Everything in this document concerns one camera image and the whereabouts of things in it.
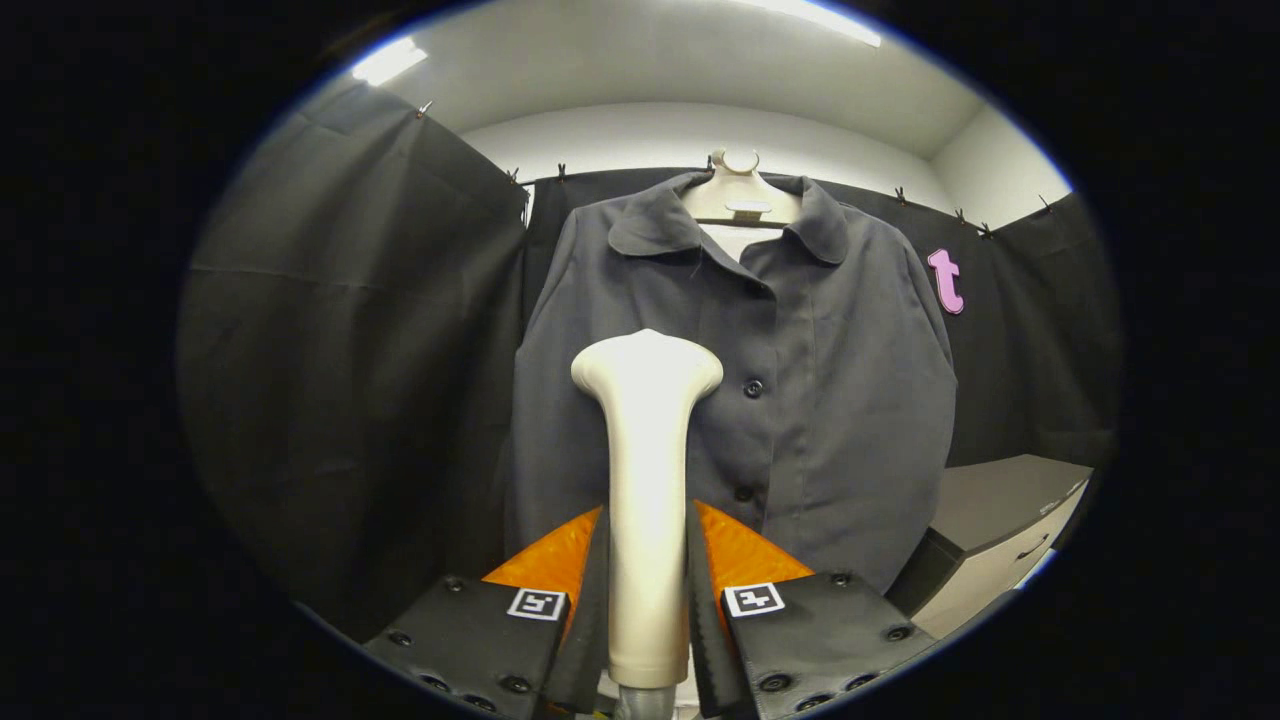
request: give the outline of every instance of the white label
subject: white label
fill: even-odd
[[[762,615],[786,607],[773,583],[724,588],[724,597],[728,601],[728,614],[733,618]]]
[[[559,620],[561,609],[564,607],[564,597],[562,592],[520,588],[507,615],[529,618],[530,620],[556,621]]]

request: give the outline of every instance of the gray shirt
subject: gray shirt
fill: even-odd
[[[604,415],[570,364],[644,328],[719,357],[694,406],[687,489],[814,570],[888,588],[933,518],[956,379],[942,314],[892,225],[808,178],[778,240],[726,254],[680,193],[687,173],[568,217],[516,354],[506,464],[513,553],[608,500]]]

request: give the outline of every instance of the white hanger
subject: white hanger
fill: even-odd
[[[712,152],[716,174],[712,179],[690,187],[680,200],[685,210],[699,223],[782,228],[800,217],[800,196],[783,192],[764,182],[755,168],[760,154],[750,168],[731,168],[724,161],[724,149]]]

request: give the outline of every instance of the shirt collar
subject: shirt collar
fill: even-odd
[[[609,246],[623,255],[641,258],[701,247],[708,236],[685,209],[680,193],[710,177],[700,172],[685,173],[631,196],[622,219],[609,229]],[[800,215],[782,232],[799,237],[818,260],[832,265],[844,263],[849,238],[840,202],[806,177],[767,182],[800,196]]]

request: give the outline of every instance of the orange fabric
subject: orange fabric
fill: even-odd
[[[596,507],[573,518],[503,562],[497,570],[485,575],[484,582],[567,593],[570,603],[568,616],[564,619],[567,629],[573,623],[573,612],[577,610],[577,593],[582,589],[582,573],[586,570],[586,552],[599,516],[600,509]]]
[[[728,632],[724,623],[724,610],[719,605],[724,588],[754,585],[756,583],[781,583],[796,578],[808,578],[813,570],[781,547],[760,537],[759,533],[742,523],[716,510],[710,505],[694,501],[703,534],[707,537],[707,560],[712,573],[712,592],[716,597],[716,611],[721,626]]]

